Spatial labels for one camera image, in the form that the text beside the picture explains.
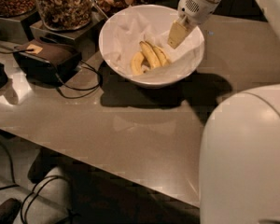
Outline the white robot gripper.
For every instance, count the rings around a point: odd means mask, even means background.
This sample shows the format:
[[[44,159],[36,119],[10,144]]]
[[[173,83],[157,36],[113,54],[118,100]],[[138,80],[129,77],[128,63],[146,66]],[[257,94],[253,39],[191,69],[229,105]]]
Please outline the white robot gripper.
[[[218,0],[180,0],[178,19],[172,23],[167,44],[176,49],[192,32],[192,26],[204,23],[217,6]]]

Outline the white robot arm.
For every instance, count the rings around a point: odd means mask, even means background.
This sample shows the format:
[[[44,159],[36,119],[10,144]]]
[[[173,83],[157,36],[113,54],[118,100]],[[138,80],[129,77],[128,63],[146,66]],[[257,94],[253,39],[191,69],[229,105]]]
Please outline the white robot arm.
[[[177,48],[221,0],[180,0]],[[280,0],[257,0],[280,39]],[[200,224],[280,224],[280,84],[234,94],[211,114],[199,163]]]

